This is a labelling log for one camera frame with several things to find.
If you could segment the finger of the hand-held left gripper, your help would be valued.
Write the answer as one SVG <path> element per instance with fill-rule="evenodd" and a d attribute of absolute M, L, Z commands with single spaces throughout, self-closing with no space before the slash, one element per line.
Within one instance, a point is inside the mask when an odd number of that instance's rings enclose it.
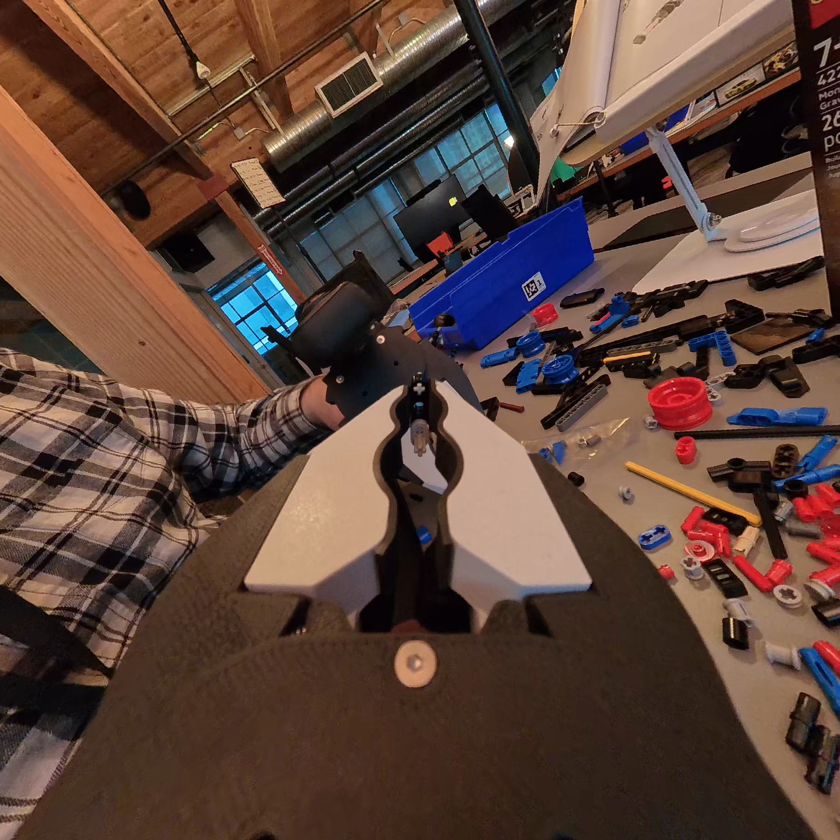
<path fill-rule="evenodd" d="M 448 482 L 436 466 L 436 456 L 432 449 L 419 455 L 413 449 L 402 451 L 401 480 L 421 485 L 436 494 L 443 495 Z"/>

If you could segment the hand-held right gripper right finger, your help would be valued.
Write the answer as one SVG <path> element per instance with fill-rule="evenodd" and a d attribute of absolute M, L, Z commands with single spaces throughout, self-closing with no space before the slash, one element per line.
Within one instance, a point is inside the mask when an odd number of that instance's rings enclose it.
<path fill-rule="evenodd" d="M 586 592 L 592 577 L 526 449 L 446 382 L 433 383 L 448 587 L 483 624 L 496 604 Z"/>

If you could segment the small black pin assembly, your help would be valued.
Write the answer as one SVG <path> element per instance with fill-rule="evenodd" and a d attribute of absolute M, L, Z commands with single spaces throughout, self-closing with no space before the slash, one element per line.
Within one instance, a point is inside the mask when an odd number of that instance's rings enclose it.
<path fill-rule="evenodd" d="M 431 388 L 425 373 L 413 376 L 409 386 L 409 438 L 413 452 L 417 457 L 424 457 L 432 444 L 431 427 Z"/>

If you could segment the person's left forearm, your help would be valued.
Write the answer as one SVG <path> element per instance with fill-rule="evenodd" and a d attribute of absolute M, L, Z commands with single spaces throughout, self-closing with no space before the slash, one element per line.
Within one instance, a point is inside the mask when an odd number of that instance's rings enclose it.
<path fill-rule="evenodd" d="M 262 487 L 331 434 L 301 413 L 310 379 L 257 400 L 203 405 L 2 349 L 2 436 L 58 459 L 138 445 L 131 475 L 142 456 L 156 456 L 195 501 L 210 501 Z"/>

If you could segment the grey desk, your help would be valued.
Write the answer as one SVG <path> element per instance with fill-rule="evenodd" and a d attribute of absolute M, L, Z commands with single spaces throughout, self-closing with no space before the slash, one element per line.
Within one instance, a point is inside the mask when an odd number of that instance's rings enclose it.
<path fill-rule="evenodd" d="M 423 636 L 378 817 L 390 838 L 817 838 L 743 730 L 686 611 L 572 484 L 553 501 L 594 588 Z"/>

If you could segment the clear bag of small parts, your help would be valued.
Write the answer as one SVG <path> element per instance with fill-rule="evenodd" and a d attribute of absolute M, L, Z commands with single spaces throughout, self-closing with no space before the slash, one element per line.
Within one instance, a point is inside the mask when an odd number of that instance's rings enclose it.
<path fill-rule="evenodd" d="M 625 417 L 567 431 L 553 427 L 520 444 L 553 466 L 570 466 L 618 454 L 638 440 L 640 429 L 640 421 Z"/>

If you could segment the dark grey straight beam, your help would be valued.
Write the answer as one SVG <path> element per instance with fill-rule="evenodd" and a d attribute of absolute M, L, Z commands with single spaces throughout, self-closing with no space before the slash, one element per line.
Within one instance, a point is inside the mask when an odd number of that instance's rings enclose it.
<path fill-rule="evenodd" d="M 543 430 L 556 429 L 569 431 L 588 414 L 608 393 L 611 378 L 608 374 L 599 376 L 593 382 L 585 384 L 581 391 L 563 400 L 550 414 L 541 418 Z"/>

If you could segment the long yellow axle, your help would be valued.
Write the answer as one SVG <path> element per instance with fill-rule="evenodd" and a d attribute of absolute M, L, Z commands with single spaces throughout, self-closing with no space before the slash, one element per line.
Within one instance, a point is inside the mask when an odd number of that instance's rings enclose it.
<path fill-rule="evenodd" d="M 706 492 L 697 490 L 691 486 L 678 482 L 675 479 L 668 478 L 654 470 L 638 465 L 632 461 L 627 461 L 624 464 L 627 471 L 636 476 L 640 476 L 656 484 L 659 487 L 671 490 L 682 497 L 690 499 L 707 508 L 718 508 L 735 516 L 740 516 L 747 521 L 750 526 L 759 527 L 762 524 L 760 515 L 756 512 L 750 512 L 730 502 L 724 501 L 714 497 Z"/>

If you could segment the pile of small connector pins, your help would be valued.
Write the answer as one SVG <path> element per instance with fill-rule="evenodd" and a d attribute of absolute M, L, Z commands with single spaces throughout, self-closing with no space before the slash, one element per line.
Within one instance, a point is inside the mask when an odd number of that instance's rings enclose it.
<path fill-rule="evenodd" d="M 654 507 L 635 536 L 646 553 L 680 549 L 658 566 L 667 581 L 680 573 L 719 594 L 706 626 L 728 659 L 756 669 L 751 708 L 771 713 L 803 784 L 828 796 L 838 791 L 838 465 L 778 483 L 775 469 L 741 458 L 713 465 L 712 494 L 678 480 L 758 513 L 759 527 L 680 496 L 692 507 L 674 528 Z"/>

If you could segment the large red wheel rim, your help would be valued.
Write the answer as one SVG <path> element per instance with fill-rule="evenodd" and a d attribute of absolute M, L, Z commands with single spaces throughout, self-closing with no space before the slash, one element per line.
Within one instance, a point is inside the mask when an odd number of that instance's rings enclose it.
<path fill-rule="evenodd" d="M 698 428 L 713 414 L 706 383 L 696 377 L 663 381 L 648 392 L 647 401 L 658 425 L 671 432 Z"/>

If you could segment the person's plaid shirt torso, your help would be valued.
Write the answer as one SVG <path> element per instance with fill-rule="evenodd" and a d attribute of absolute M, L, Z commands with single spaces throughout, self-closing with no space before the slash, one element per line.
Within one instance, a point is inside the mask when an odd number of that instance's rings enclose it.
<path fill-rule="evenodd" d="M 173 573 L 223 520 L 173 476 L 90 478 L 81 470 L 6 476 L 2 588 L 73 633 L 107 667 Z M 105 675 L 58 708 L 2 700 L 2 838 L 14 838 L 67 767 L 98 709 Z"/>

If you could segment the long black axle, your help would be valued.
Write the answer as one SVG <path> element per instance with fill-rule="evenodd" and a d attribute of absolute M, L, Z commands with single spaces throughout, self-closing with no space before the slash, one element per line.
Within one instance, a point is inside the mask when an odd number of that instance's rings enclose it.
<path fill-rule="evenodd" d="M 692 438 L 699 441 L 706 440 L 739 440 L 739 439 L 786 439 L 786 438 L 820 438 L 824 436 L 838 437 L 838 425 L 826 426 L 768 426 L 768 427 L 728 427 L 726 429 L 698 429 L 685 432 L 674 432 L 674 439 Z"/>

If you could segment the blue thick angle beam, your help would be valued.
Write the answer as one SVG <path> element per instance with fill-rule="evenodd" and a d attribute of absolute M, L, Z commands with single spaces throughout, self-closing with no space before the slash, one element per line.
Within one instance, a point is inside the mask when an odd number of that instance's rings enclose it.
<path fill-rule="evenodd" d="M 729 333 L 725 329 L 708 332 L 689 339 L 688 346 L 691 352 L 697 352 L 701 348 L 716 348 L 721 357 L 721 362 L 725 367 L 734 368 L 738 363 L 737 355 L 729 338 Z"/>

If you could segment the blue fairing panel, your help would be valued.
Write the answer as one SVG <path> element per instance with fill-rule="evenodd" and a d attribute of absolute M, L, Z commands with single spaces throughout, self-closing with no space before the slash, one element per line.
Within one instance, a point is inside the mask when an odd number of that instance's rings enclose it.
<path fill-rule="evenodd" d="M 819 406 L 805 406 L 787 410 L 750 406 L 728 416 L 727 422 L 729 425 L 745 427 L 819 427 L 824 424 L 827 415 L 827 408 Z"/>

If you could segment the toy truck set box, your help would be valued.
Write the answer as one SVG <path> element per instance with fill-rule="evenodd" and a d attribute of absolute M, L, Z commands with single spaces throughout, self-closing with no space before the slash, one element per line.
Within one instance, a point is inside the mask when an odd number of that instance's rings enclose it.
<path fill-rule="evenodd" d="M 839 316 L 839 1 L 793 1 L 831 311 Z"/>

